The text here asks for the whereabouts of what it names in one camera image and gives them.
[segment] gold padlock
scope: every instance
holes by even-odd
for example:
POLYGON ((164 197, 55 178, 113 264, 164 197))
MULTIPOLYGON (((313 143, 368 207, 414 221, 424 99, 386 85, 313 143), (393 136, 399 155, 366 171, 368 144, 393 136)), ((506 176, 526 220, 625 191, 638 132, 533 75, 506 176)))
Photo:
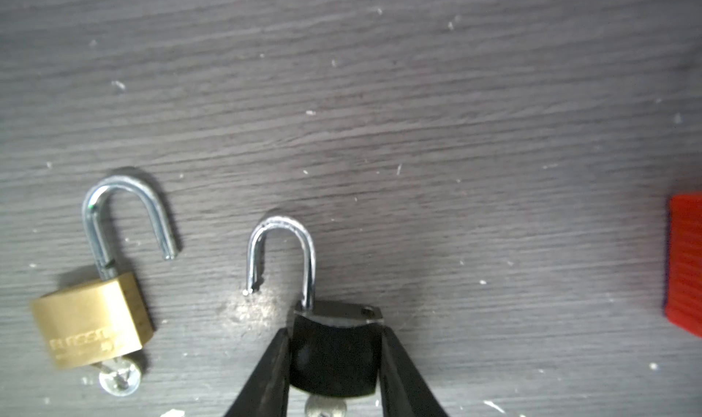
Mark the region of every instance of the gold padlock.
POLYGON ((48 351, 62 369, 134 352, 154 334, 134 273, 118 274, 101 229, 102 205, 118 189, 144 202, 163 258, 172 260, 178 253, 163 204, 148 184, 131 176, 110 176, 96 184, 83 201, 83 225, 101 279, 49 293, 31 304, 48 351))

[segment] black padlock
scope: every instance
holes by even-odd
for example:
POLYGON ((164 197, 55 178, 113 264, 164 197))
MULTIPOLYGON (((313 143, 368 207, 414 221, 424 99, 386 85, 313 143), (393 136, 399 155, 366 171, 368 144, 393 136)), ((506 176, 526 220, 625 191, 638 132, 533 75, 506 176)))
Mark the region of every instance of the black padlock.
POLYGON ((372 395, 381 365, 382 314, 365 305, 315 301, 316 260, 312 236, 292 218, 272 216, 254 230, 249 242, 248 291, 258 282, 265 233, 287 229, 300 239, 304 255, 303 296, 294 311, 290 338, 290 384, 314 395, 372 395))

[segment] gold padlock body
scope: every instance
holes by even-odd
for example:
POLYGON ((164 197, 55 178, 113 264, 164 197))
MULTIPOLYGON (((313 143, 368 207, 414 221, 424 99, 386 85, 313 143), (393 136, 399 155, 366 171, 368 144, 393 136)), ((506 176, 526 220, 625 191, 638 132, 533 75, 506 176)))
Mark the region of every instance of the gold padlock body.
POLYGON ((31 312, 61 369, 135 352, 154 334, 132 272, 49 293, 31 312))

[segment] white speck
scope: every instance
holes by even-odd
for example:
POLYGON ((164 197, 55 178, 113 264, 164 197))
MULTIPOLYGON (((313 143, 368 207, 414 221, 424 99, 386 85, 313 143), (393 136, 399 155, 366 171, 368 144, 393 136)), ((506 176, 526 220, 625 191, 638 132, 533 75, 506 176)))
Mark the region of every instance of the white speck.
POLYGON ((496 404, 494 404, 494 402, 492 402, 491 400, 483 400, 483 403, 486 404, 487 406, 490 406, 491 408, 495 408, 496 410, 498 410, 499 412, 501 412, 503 414, 505 413, 504 409, 502 409, 499 406, 497 406, 496 404))
POLYGON ((113 81, 112 81, 112 86, 114 86, 115 88, 119 88, 119 90, 122 91, 122 92, 124 92, 124 91, 127 90, 127 85, 125 85, 124 83, 122 83, 122 82, 119 81, 119 80, 113 80, 113 81))
POLYGON ((161 414, 161 417, 185 417, 185 411, 171 409, 171 411, 161 414))

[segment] black padlock body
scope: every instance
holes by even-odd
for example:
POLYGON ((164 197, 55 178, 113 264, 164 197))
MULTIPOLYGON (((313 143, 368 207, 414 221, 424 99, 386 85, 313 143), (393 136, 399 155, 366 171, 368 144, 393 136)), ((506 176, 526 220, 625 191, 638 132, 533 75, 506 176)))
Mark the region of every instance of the black padlock body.
POLYGON ((382 315, 363 305, 317 301, 295 309, 290 385, 331 397, 372 395, 381 365, 382 315))

